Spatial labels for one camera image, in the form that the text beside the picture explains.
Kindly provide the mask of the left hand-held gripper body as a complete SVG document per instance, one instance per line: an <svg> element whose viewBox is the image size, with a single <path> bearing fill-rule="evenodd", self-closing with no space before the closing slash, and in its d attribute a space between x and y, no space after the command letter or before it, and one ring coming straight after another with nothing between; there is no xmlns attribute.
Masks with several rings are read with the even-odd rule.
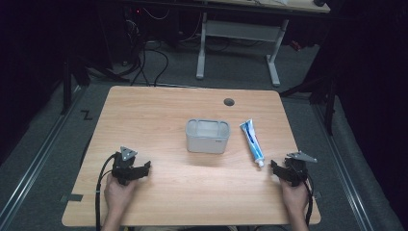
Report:
<svg viewBox="0 0 408 231"><path fill-rule="evenodd" d="M131 172L137 169L133 167L137 154L137 151L125 146L121 146L120 151L115 154L112 175L117 179L119 184L127 186L131 182Z"/></svg>

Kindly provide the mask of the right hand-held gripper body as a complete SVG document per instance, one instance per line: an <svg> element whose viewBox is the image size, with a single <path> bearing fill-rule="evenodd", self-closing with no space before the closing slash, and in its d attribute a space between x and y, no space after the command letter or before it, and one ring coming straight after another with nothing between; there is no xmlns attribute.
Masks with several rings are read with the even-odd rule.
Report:
<svg viewBox="0 0 408 231"><path fill-rule="evenodd" d="M316 164L318 160L302 151L289 153L285 158L284 164L289 171L289 178L287 181L291 183L292 187L297 187L300 183L307 180L307 162Z"/></svg>

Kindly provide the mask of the person's right hand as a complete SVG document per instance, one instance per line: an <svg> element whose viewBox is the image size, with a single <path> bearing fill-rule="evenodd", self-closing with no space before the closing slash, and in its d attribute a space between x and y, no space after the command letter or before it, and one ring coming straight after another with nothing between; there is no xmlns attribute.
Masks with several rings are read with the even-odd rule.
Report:
<svg viewBox="0 0 408 231"><path fill-rule="evenodd" d="M308 204L308 192L305 186L292 187L280 179L283 202L290 213L303 213Z"/></svg>

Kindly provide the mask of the person's left hand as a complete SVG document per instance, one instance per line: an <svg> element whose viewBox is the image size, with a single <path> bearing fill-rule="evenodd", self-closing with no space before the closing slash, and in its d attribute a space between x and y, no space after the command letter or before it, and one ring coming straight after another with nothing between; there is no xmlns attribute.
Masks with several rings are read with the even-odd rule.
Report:
<svg viewBox="0 0 408 231"><path fill-rule="evenodd" d="M137 185L138 181L131 181L127 186L121 185L109 174L104 191L109 212L124 213L134 197Z"/></svg>

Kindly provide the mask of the blue white toothpaste tube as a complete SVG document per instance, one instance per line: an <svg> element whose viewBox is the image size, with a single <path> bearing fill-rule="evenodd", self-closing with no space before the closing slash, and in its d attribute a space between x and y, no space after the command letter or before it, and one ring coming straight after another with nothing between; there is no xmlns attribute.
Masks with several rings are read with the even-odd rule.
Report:
<svg viewBox="0 0 408 231"><path fill-rule="evenodd" d="M263 167L265 165L265 157L256 138L253 120L249 119L246 122L242 123L240 125L240 128L246 136L249 149L254 158L254 162L258 165L258 167Z"/></svg>

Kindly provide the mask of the white plastic storage box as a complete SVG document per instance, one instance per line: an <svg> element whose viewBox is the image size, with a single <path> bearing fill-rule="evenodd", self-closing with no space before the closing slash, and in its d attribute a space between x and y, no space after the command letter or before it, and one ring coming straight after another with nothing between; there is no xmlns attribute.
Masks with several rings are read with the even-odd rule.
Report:
<svg viewBox="0 0 408 231"><path fill-rule="evenodd" d="M190 119L186 124L187 150L195 153L222 154L230 137L226 121Z"/></svg>

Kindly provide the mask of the black metal stand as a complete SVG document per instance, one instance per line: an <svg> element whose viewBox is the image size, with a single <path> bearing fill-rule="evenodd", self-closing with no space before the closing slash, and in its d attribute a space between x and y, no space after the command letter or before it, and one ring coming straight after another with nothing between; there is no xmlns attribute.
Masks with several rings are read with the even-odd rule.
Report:
<svg viewBox="0 0 408 231"><path fill-rule="evenodd" d="M323 116L323 124L326 132L332 136L332 119L335 113L334 104L336 96L337 81L335 77L320 77L318 79L306 81L291 89L280 92L281 97L288 97L297 92L309 91L309 102L311 104L325 105L325 113Z"/></svg>
<svg viewBox="0 0 408 231"><path fill-rule="evenodd" d="M75 79L79 86L87 87L89 85L90 78L87 73L85 58L69 55L64 61L63 115L68 112L72 104L72 79Z"/></svg>

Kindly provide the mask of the dark computer tower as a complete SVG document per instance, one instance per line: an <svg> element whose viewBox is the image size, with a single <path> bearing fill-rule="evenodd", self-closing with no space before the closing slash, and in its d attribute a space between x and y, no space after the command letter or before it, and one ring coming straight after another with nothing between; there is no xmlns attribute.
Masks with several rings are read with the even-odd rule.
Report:
<svg viewBox="0 0 408 231"><path fill-rule="evenodd" d="M146 37L143 9L131 6L124 6L122 9L125 35L130 46L130 61L136 64L139 59L139 53L144 47Z"/></svg>

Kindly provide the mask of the white-legged wooden desk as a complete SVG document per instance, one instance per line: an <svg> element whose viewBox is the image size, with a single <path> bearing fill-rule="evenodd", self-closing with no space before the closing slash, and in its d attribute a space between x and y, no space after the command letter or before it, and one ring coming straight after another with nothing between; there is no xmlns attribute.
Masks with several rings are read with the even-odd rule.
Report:
<svg viewBox="0 0 408 231"><path fill-rule="evenodd" d="M203 3L205 7L219 3L226 6L250 7L252 10L277 10L281 13L330 13L326 0L203 0ZM209 19L207 14L203 13L196 78L203 79L205 76L207 37L246 39L274 44L271 52L266 55L266 62L272 85L279 87L280 79L275 59L289 22L290 20L284 17L279 25L261 25L246 19L240 22L233 22L231 19Z"/></svg>

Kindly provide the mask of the grey metal floor rail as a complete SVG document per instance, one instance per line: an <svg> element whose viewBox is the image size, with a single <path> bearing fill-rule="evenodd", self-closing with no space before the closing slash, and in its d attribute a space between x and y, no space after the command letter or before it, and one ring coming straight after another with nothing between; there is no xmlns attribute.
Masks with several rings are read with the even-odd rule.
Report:
<svg viewBox="0 0 408 231"><path fill-rule="evenodd" d="M364 206L364 203L356 187L353 184L353 181L341 156L340 150L336 145L334 138L327 132L324 123L324 115L321 107L312 105L311 108L314 112L315 117L318 120L320 130L322 131L328 143L330 149L330 156L334 160L335 170L341 182L348 204L360 228L360 231L374 231L372 223Z"/></svg>
<svg viewBox="0 0 408 231"><path fill-rule="evenodd" d="M36 182L72 109L86 92L75 87L71 104L63 108L63 90L57 90L23 135L12 155L0 166L0 231L7 231L26 195Z"/></svg>

